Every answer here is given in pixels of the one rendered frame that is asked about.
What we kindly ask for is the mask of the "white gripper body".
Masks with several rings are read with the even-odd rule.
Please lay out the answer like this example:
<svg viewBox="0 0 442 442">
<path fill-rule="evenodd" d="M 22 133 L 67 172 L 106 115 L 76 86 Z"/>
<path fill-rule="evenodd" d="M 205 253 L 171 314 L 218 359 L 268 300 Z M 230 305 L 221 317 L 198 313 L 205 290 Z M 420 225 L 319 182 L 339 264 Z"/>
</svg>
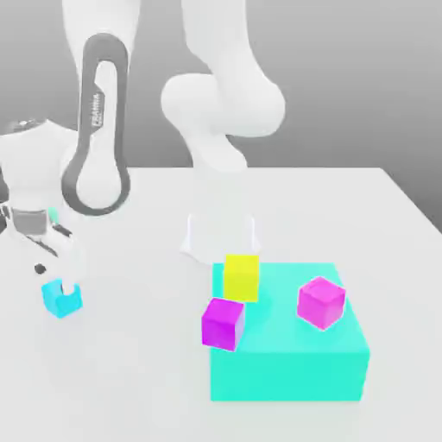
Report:
<svg viewBox="0 0 442 442">
<path fill-rule="evenodd" d="M 48 230 L 43 236 L 21 235 L 31 268 L 44 281 L 61 279 L 80 284 L 85 276 L 85 253 L 72 233 Z"/>
</svg>

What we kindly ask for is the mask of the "small blue cube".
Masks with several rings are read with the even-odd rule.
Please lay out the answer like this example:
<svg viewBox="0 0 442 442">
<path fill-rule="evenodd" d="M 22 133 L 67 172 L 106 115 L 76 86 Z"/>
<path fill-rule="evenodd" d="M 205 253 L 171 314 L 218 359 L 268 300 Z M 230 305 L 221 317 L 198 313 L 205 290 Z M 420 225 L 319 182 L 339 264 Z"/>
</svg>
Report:
<svg viewBox="0 0 442 442">
<path fill-rule="evenodd" d="M 46 309 L 59 319 L 65 318 L 83 306 L 79 284 L 74 285 L 74 290 L 70 294 L 65 294 L 62 280 L 57 279 L 42 285 L 41 293 Z"/>
</svg>

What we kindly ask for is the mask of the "small magenta cube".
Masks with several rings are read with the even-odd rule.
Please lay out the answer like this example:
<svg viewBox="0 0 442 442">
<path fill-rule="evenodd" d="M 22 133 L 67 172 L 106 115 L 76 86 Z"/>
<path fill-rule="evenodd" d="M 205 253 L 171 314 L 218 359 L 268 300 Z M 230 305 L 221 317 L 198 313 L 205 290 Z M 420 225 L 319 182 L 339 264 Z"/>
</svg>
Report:
<svg viewBox="0 0 442 442">
<path fill-rule="evenodd" d="M 235 351 L 245 326 L 245 305 L 224 298 L 212 298 L 201 318 L 202 344 Z"/>
<path fill-rule="evenodd" d="M 317 276 L 300 288 L 297 315 L 325 331 L 342 317 L 345 298 L 343 287 Z"/>
</svg>

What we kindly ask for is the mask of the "small yellow cube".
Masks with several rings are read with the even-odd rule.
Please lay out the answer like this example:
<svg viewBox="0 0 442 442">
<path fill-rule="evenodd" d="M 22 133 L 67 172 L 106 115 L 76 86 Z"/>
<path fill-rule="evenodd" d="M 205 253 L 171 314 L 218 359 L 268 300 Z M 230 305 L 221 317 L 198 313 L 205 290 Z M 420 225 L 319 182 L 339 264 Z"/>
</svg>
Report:
<svg viewBox="0 0 442 442">
<path fill-rule="evenodd" d="M 227 255 L 224 263 L 224 297 L 242 303 L 256 303 L 259 269 L 258 255 Z"/>
</svg>

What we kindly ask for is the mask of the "large turquoise box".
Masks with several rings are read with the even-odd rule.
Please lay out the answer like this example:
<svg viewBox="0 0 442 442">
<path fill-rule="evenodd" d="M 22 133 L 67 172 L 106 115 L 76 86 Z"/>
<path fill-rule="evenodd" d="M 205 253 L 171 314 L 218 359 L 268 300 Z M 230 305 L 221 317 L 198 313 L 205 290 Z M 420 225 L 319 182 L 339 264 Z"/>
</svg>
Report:
<svg viewBox="0 0 442 442">
<path fill-rule="evenodd" d="M 370 350 L 351 303 L 325 331 L 296 313 L 300 287 L 317 276 L 341 282 L 331 262 L 261 263 L 236 350 L 210 351 L 212 401 L 361 399 Z"/>
</svg>

